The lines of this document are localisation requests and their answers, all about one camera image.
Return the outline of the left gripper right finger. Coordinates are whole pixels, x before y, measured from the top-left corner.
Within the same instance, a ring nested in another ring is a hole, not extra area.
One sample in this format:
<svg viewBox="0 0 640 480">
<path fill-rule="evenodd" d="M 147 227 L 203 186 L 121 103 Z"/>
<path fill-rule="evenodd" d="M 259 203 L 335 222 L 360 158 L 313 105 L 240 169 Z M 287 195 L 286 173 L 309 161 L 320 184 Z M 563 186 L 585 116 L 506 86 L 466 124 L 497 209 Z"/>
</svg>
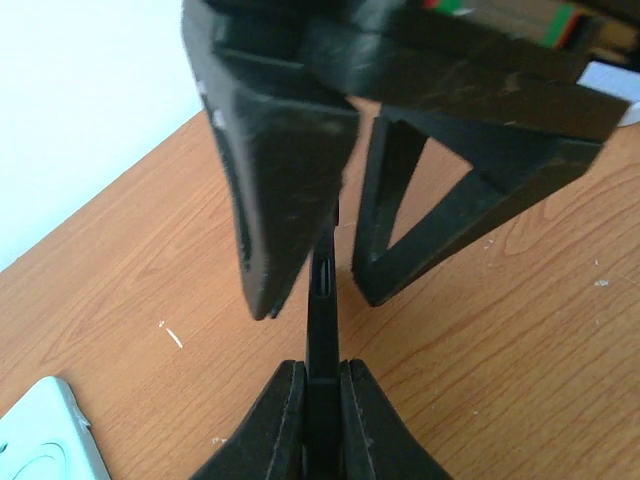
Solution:
<svg viewBox="0 0 640 480">
<path fill-rule="evenodd" d="M 344 474 L 347 479 L 449 479 L 412 436 L 360 359 L 340 364 Z"/>
</svg>

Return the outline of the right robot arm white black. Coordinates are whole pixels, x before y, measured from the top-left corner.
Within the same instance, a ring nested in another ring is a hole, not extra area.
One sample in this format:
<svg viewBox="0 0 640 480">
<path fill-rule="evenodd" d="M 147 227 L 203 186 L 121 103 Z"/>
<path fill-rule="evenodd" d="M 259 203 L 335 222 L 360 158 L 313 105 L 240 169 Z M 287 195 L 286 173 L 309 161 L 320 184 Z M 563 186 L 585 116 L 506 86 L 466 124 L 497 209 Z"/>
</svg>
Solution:
<svg viewBox="0 0 640 480">
<path fill-rule="evenodd" d="M 181 33 L 230 185 L 242 285 L 276 316 L 377 102 L 352 260 L 380 305 L 582 176 L 639 69 L 635 1 L 186 1 Z"/>
</svg>

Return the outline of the black smartphone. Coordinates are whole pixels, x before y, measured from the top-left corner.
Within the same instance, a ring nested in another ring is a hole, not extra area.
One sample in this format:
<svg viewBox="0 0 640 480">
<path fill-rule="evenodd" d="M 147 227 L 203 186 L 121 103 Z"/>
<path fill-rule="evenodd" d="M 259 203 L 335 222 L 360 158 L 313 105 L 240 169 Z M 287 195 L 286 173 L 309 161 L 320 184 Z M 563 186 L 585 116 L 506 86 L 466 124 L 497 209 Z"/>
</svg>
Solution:
<svg viewBox="0 0 640 480">
<path fill-rule="evenodd" d="M 341 401 L 338 302 L 335 263 L 335 206 L 323 224 L 310 260 L 306 328 L 306 391 L 303 475 L 336 479 L 341 475 Z"/>
</svg>

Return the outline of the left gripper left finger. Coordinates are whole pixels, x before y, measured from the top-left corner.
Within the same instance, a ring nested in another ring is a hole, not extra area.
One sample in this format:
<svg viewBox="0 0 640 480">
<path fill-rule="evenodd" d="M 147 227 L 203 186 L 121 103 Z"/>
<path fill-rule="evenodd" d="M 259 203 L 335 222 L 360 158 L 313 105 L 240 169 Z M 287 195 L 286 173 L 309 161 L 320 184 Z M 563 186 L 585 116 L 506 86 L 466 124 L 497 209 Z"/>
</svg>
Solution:
<svg viewBox="0 0 640 480">
<path fill-rule="evenodd" d="M 297 479 L 302 471 L 305 368 L 286 360 L 238 428 L 194 479 Z"/>
</svg>

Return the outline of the light blue phone case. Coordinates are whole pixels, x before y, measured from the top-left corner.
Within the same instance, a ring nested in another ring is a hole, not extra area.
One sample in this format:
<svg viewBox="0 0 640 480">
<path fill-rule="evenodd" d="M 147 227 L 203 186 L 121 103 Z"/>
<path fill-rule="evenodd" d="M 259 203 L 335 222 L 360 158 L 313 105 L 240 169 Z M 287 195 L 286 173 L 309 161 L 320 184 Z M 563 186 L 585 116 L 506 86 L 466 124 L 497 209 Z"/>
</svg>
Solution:
<svg viewBox="0 0 640 480">
<path fill-rule="evenodd" d="M 38 380 L 1 418 L 3 479 L 108 479 L 70 385 Z"/>
</svg>

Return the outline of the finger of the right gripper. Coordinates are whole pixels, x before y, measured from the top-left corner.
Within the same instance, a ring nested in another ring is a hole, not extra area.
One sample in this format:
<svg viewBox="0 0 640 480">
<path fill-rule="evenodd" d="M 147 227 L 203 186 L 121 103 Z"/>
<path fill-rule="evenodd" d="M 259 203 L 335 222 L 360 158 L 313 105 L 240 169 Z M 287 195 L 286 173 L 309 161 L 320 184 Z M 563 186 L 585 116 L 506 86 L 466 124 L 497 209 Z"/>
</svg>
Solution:
<svg viewBox="0 0 640 480">
<path fill-rule="evenodd" d="M 359 114 L 297 64 L 201 54 L 195 79 L 231 191 L 249 311 L 275 317 L 333 213 Z"/>
</svg>

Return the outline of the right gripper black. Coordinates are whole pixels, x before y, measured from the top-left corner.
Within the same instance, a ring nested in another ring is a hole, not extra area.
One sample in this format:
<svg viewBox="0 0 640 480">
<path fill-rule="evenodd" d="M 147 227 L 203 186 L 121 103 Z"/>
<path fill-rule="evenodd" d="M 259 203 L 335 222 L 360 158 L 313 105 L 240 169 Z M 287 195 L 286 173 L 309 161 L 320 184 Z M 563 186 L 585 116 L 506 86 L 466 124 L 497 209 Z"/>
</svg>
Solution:
<svg viewBox="0 0 640 480">
<path fill-rule="evenodd" d="M 388 104 L 373 124 L 352 259 L 372 306 L 584 175 L 628 109 L 578 83 L 583 55 L 419 1 L 186 1 L 181 33 L 194 70 L 239 60 L 239 80 L 273 66 L 318 93 Z M 471 168 L 391 245 L 430 139 Z"/>
</svg>

